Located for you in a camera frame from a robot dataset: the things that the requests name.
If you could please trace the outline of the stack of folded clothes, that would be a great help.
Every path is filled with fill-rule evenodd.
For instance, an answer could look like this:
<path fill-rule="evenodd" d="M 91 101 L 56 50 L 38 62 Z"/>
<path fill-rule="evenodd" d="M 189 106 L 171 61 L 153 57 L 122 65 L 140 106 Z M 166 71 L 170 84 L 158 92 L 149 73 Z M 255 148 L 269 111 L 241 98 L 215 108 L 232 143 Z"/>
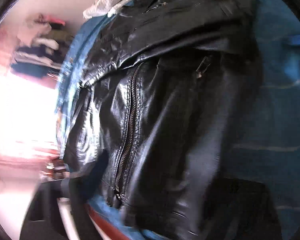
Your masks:
<path fill-rule="evenodd" d="M 74 38 L 65 26 L 64 20 L 50 15 L 28 17 L 18 30 L 12 72 L 36 78 L 57 77 Z"/>

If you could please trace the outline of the blue patterned bed sheet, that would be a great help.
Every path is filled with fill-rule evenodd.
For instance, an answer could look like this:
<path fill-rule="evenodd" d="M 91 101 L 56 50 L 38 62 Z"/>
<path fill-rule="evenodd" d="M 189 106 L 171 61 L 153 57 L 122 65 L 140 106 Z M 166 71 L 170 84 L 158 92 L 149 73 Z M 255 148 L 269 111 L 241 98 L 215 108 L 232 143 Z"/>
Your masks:
<path fill-rule="evenodd" d="M 225 166 L 269 187 L 282 237 L 291 239 L 300 226 L 300 21 L 287 0 L 257 1 L 263 83 Z"/>

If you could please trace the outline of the black leather jacket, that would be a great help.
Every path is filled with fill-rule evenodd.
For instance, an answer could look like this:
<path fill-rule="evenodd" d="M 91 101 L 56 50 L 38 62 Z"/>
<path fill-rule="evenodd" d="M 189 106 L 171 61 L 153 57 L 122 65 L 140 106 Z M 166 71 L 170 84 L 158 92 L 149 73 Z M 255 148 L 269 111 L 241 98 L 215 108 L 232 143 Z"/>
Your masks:
<path fill-rule="evenodd" d="M 281 239 L 264 184 L 221 167 L 261 59 L 255 0 L 134 0 L 98 34 L 64 148 L 143 238 Z"/>

